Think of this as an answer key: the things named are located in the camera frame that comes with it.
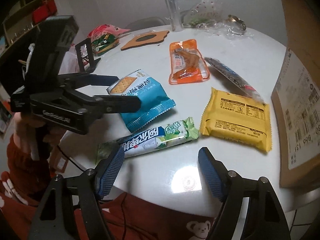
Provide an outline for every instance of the red sweater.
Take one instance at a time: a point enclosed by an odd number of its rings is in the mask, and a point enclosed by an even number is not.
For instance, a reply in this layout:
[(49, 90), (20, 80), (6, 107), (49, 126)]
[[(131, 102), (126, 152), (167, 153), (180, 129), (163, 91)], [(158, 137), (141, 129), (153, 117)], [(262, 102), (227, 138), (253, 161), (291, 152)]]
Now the red sweater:
[[(1, 174), (0, 208), (21, 240), (26, 240), (36, 207), (50, 182), (47, 161), (33, 161), (30, 154), (20, 151), (13, 142), (7, 147), (8, 167)], [(107, 225), (116, 239), (122, 239), (124, 220), (121, 202), (126, 193), (102, 204)], [(123, 203), (127, 240), (198, 240), (205, 239), (213, 218), (185, 214), (146, 202), (127, 194)], [(75, 219), (81, 240), (88, 239), (80, 209)]]

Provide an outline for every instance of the green snack bag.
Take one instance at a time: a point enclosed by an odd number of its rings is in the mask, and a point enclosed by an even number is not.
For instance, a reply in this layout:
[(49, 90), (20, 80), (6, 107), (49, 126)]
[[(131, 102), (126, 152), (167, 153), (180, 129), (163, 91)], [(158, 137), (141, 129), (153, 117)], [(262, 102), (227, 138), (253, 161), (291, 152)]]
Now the green snack bag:
[(124, 157), (133, 157), (197, 139), (199, 130), (192, 117), (166, 126), (159, 126), (117, 140), (101, 143), (97, 149), (97, 163), (106, 159), (115, 145), (124, 149)]

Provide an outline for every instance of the hand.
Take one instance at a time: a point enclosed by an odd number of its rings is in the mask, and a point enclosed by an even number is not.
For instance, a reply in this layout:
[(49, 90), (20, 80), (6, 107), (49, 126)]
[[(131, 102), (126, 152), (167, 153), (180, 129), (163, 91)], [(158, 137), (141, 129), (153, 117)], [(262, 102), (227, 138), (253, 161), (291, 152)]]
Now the hand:
[[(24, 113), (15, 113), (13, 117), (15, 121), (15, 131), (13, 133), (13, 141), (15, 145), (25, 153), (30, 152), (30, 130), (45, 125), (43, 119), (33, 115)], [(52, 147), (60, 143), (61, 138), (66, 130), (58, 126), (50, 126), (49, 134), (45, 135), (43, 141), (49, 143)]]

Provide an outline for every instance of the round table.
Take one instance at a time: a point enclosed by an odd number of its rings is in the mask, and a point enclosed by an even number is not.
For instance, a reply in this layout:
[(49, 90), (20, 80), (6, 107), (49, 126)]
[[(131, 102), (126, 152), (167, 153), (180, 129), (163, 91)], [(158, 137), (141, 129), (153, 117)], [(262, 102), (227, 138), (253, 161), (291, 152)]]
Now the round table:
[[(266, 103), (270, 104), (272, 126), (272, 151), (267, 155), (257, 149), (214, 137), (200, 136), (198, 140), (167, 148), (146, 155), (125, 159), (114, 186), (141, 199), (181, 212), (216, 216), (220, 202), (213, 198), (201, 170), (198, 169), (198, 151), (208, 147), (216, 160), (222, 161), (228, 170), (237, 171), (243, 178), (258, 179), (265, 176), (271, 182), (284, 212), (294, 208), (295, 191), (279, 187), (280, 148), (271, 92), (278, 78), (285, 54), (285, 46), (253, 29), (250, 38), (230, 40), (225, 36), (210, 35), (204, 30), (184, 29), (170, 32), (160, 44), (121, 51), (129, 40), (150, 30), (171, 30), (160, 26), (140, 30), (120, 39), (120, 45), (101, 56), (94, 74), (122, 78), (137, 69), (144, 70), (161, 83), (176, 106), (148, 123), (143, 130), (161, 126), (192, 116), (196, 127), (206, 107), (211, 87), (231, 93), (241, 92), (229, 80), (210, 69), (209, 80), (201, 83), (170, 85), (169, 44), (175, 41), (196, 39), (203, 57), (220, 60), (242, 76)], [(87, 86), (79, 89), (89, 96), (108, 94), (106, 87)], [(119, 114), (105, 114), (94, 122), (87, 135), (68, 132), (61, 141), (61, 148), (84, 168), (95, 167), (95, 148), (98, 143), (129, 135)], [(185, 179), (196, 182), (192, 190), (183, 187)], [(245, 217), (243, 205), (241, 217)]]

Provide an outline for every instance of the brown coaster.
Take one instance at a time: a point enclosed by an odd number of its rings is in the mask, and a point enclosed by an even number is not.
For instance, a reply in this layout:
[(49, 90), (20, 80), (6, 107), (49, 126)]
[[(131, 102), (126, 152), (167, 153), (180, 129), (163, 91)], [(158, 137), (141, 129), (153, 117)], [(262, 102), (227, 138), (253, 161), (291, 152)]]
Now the brown coaster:
[(164, 38), (168, 35), (168, 33), (169, 31), (141, 34), (137, 37), (134, 37), (131, 41), (124, 45), (121, 50), (161, 43), (164, 41)]

